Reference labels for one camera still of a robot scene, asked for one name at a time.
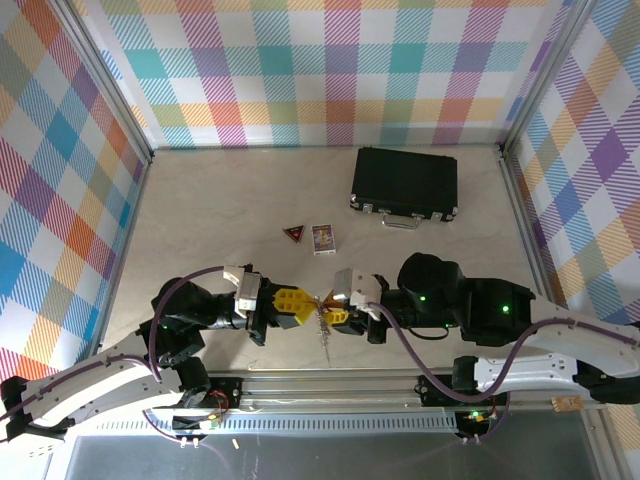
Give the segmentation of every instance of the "black briefcase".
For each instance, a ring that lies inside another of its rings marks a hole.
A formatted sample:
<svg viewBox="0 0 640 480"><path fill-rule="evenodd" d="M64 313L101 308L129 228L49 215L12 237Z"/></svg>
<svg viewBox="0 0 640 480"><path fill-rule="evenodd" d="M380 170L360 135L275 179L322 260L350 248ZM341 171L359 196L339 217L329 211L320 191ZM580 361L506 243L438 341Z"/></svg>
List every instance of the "black briefcase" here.
<svg viewBox="0 0 640 480"><path fill-rule="evenodd" d="M388 227L415 229L423 219L450 222L458 213L458 162L439 155L361 148L351 208L382 214ZM389 215L411 217L413 223L392 223Z"/></svg>

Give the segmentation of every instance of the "colorful plaid wall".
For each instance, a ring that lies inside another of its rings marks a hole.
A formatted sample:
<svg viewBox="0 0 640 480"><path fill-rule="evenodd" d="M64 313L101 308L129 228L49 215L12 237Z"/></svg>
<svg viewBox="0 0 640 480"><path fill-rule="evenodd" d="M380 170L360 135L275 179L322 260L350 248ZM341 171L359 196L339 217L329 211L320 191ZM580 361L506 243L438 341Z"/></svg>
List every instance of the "colorful plaid wall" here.
<svg viewBox="0 0 640 480"><path fill-rule="evenodd" d="M495 143L571 3L76 0L175 148Z"/></svg>
<svg viewBox="0 0 640 480"><path fill-rule="evenodd" d="M0 380L87 353L142 171L46 1L0 3Z"/></svg>
<svg viewBox="0 0 640 480"><path fill-rule="evenodd" d="M601 0L516 149L557 297L640 321L640 0ZM611 409L640 478L640 408Z"/></svg>

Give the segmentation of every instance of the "small card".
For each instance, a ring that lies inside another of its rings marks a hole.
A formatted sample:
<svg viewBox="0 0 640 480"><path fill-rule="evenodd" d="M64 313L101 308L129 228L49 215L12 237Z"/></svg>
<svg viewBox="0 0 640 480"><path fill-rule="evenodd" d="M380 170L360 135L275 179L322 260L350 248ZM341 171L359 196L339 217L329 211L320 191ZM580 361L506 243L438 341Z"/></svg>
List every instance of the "small card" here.
<svg viewBox="0 0 640 480"><path fill-rule="evenodd" d="M314 225L311 227L313 237L313 254L324 255L336 253L336 242L331 225Z"/></svg>

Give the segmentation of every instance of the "gray floor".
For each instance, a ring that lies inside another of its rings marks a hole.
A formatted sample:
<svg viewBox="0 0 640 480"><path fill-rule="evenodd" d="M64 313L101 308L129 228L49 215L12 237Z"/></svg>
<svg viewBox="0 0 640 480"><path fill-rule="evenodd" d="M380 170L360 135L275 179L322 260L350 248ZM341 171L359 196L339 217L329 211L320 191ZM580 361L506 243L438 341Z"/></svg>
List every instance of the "gray floor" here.
<svg viewBox="0 0 640 480"><path fill-rule="evenodd" d="M495 151L490 147L412 151L458 159L460 213L451 223L423 222L416 231L383 227L379 215L348 207L356 149L203 150L159 152L126 260L105 344L111 345L150 318L150 300L169 278L206 266L245 264L273 281L326 295L333 275L355 267L384 275L394 286L412 253L432 253L461 265L466 276L500 277L533 288L524 249ZM314 256L309 231L296 245L283 227L331 223L337 253ZM199 280L214 292L230 291L220 276ZM201 352L210 370L413 366L390 334L384 346L334 333L330 365L318 324L268 333L255 346L244 332L205 332ZM450 366L479 349L457 333L441 342L413 342L425 362Z"/></svg>

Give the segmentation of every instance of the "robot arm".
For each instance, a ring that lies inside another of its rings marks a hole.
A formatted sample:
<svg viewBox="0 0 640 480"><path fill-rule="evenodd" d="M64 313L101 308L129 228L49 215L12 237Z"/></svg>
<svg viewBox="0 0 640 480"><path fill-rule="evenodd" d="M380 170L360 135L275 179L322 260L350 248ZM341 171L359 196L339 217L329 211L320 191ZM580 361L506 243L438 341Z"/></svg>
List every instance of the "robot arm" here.
<svg viewBox="0 0 640 480"><path fill-rule="evenodd" d="M151 320L119 344L64 372L30 382L19 377L4 381L1 396L8 412L0 420L9 419L9 443L31 452L46 451L69 427L105 412L197 405L212 389L202 362L193 357L204 347L204 329L246 330L263 346L268 327L293 328L320 314L338 332L366 333L369 343L384 344L392 325L376 304L399 328L460 328L462 340L488 347L517 343L532 325L564 319L524 340L524 345L550 353L516 358L493 394L561 389L588 391L595 400L608 403L640 402L640 333L635 326L609 325L569 312L505 280L465 278L457 264L432 255L410 257L400 270L396 290L378 275L338 272L324 302L300 288L274 284L250 265L227 267L224 276L234 283L235 292L213 295L187 282L165 304L155 342L161 383L146 364ZM154 309L178 280L162 287L152 300ZM504 363L505 359L458 358L451 387L466 395L487 392Z"/></svg>

